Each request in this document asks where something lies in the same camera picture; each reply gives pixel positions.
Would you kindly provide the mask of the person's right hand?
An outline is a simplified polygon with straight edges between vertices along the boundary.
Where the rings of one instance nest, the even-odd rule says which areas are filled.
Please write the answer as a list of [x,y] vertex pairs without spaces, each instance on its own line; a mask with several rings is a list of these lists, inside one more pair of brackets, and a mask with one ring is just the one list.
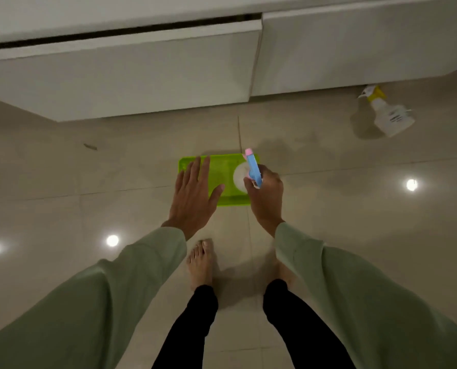
[[254,216],[262,228],[273,238],[282,219],[283,181],[279,174],[259,164],[262,186],[254,196],[249,196]]

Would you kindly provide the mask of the person's left hand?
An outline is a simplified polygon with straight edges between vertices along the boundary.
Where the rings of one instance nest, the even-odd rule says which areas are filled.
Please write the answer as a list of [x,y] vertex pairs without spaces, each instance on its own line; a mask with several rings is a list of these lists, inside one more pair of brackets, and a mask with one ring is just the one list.
[[186,241],[208,223],[217,208],[208,203],[210,156],[201,158],[201,182],[197,187],[189,187],[189,164],[182,170],[185,171],[183,186],[178,194],[173,195],[168,219],[162,224],[162,227],[181,230]]

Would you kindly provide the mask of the blue mop handle pink tip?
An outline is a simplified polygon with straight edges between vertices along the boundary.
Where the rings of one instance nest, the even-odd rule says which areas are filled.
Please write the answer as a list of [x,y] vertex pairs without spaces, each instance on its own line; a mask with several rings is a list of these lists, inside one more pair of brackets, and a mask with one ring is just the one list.
[[259,169],[257,157],[251,148],[246,148],[244,158],[248,163],[249,172],[248,178],[252,181],[253,185],[259,189],[262,186],[262,173]]

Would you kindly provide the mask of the person's left forearm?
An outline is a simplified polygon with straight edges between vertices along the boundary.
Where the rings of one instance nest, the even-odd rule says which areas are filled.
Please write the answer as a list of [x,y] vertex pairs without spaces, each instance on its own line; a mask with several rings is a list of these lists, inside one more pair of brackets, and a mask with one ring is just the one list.
[[161,227],[77,273],[0,330],[0,369],[115,369],[186,254],[184,233]]

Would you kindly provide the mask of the person's right forearm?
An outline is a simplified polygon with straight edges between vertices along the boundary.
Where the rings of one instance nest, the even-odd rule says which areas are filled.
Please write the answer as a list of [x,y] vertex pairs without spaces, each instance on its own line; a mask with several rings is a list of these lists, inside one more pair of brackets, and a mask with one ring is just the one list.
[[457,369],[457,324],[360,256],[280,223],[278,259],[357,369]]

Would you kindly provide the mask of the green flat mop head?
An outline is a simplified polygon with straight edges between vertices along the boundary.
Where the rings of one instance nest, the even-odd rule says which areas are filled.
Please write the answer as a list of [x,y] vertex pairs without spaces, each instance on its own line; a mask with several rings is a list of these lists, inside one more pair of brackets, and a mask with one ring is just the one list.
[[[259,155],[255,153],[258,164]],[[209,195],[214,188],[225,184],[218,207],[247,206],[250,199],[244,186],[244,177],[248,177],[249,167],[243,153],[232,153],[225,155],[211,155],[208,174]]]

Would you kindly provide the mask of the person's left foot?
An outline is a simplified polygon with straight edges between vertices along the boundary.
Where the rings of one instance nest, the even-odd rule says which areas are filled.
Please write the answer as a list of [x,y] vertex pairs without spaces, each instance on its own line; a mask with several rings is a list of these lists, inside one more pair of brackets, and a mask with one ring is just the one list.
[[191,290],[213,285],[213,270],[216,255],[212,239],[199,240],[187,256]]

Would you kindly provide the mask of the wide white cabinet drawer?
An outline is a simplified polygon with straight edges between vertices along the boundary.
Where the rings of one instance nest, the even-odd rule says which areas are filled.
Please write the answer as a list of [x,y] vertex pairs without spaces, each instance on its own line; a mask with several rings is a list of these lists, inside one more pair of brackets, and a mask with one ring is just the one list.
[[261,34],[257,18],[0,49],[0,101],[57,122],[247,102]]

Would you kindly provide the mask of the person's left leg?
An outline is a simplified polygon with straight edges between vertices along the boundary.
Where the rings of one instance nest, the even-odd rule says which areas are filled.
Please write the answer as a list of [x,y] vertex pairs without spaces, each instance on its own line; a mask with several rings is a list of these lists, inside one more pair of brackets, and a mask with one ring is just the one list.
[[218,306],[213,287],[198,286],[172,325],[152,369],[202,369],[205,339]]

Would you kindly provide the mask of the person's leg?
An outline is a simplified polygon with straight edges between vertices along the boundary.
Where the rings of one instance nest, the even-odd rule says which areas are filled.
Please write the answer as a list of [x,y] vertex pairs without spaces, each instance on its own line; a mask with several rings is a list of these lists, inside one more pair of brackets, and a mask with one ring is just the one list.
[[198,286],[172,325],[152,369],[202,369],[205,339],[218,306],[213,287]]
[[263,311],[281,335],[295,369],[355,369],[343,343],[284,280],[269,283]]

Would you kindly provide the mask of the person's right leg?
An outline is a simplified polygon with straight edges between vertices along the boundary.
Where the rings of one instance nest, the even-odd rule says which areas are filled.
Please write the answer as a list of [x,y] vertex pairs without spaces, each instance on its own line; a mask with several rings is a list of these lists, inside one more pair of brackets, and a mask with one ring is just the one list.
[[295,369],[355,369],[343,343],[284,280],[269,283],[263,311],[281,335]]

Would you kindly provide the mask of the white spray bottle yellow nozzle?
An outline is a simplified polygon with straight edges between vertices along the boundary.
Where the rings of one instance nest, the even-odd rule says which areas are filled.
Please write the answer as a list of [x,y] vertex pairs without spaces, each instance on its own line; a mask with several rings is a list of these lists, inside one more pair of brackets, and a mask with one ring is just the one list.
[[415,124],[411,111],[404,105],[391,105],[378,85],[366,86],[359,98],[365,97],[375,113],[374,125],[391,138]]

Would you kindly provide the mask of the white countertop edge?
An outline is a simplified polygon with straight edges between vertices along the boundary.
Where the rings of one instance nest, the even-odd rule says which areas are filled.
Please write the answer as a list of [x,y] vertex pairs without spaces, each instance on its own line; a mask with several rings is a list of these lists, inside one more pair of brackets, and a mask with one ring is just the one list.
[[0,0],[0,43],[369,0]]

